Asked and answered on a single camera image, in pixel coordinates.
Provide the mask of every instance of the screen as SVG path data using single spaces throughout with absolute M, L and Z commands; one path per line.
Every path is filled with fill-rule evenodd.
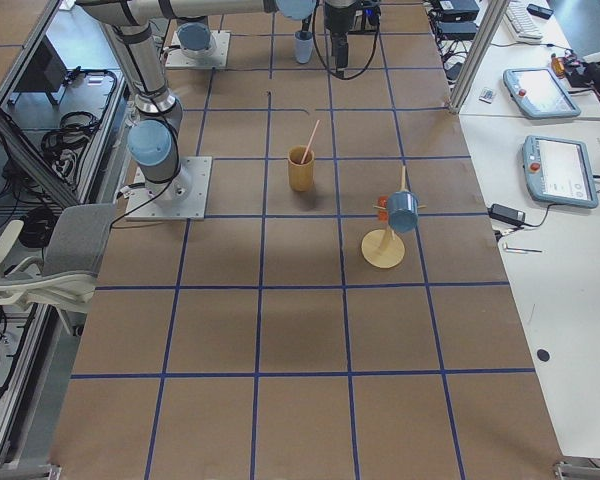
M 527 91 L 525 98 L 540 112 L 569 112 L 573 107 L 548 70 L 513 72 L 515 83 Z
M 543 192 L 556 197 L 591 200 L 580 146 L 538 140 L 544 178 Z

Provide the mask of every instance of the keyboard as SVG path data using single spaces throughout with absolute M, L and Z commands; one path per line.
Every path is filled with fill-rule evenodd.
M 527 6 L 511 0 L 504 15 L 504 23 L 518 42 L 542 43 L 542 31 L 536 26 Z

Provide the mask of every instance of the black dot sticker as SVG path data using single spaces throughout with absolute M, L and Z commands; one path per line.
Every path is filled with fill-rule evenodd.
M 551 358 L 551 355 L 549 355 L 549 352 L 547 352 L 546 350 L 540 349 L 538 350 L 538 358 L 543 361 L 543 362 L 548 362 L 549 359 Z

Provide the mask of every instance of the metal mounting plate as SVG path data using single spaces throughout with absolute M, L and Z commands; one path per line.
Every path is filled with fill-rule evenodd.
M 182 168 L 187 169 L 191 175 L 191 192 L 186 197 L 165 202 L 151 202 L 137 211 L 129 214 L 129 220 L 193 220 L 204 219 L 209 193 L 209 179 L 211 177 L 211 157 L 182 157 Z M 144 182 L 144 175 L 138 168 L 134 182 Z M 144 188 L 131 190 L 127 212 L 139 207 L 149 199 Z
M 170 69 L 200 69 L 210 70 L 212 68 L 225 69 L 227 68 L 227 58 L 229 57 L 229 39 L 231 33 L 227 30 L 212 31 L 211 34 L 216 41 L 216 51 L 208 57 L 189 58 L 182 50 L 173 50 L 169 52 L 166 68 Z M 171 45 L 180 45 L 178 34 L 173 34 Z

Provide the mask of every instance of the blue cap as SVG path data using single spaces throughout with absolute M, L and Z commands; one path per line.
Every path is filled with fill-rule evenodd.
M 204 23 L 185 23 L 176 31 L 182 48 L 200 51 L 209 48 L 211 42 L 211 31 Z
M 406 233 L 418 225 L 418 198 L 406 190 L 395 192 L 387 199 L 389 226 Z
M 167 158 L 172 141 L 171 133 L 163 123 L 144 120 L 131 128 L 127 146 L 140 165 L 153 167 Z
M 316 0 L 276 0 L 278 10 L 291 20 L 304 20 L 313 13 Z

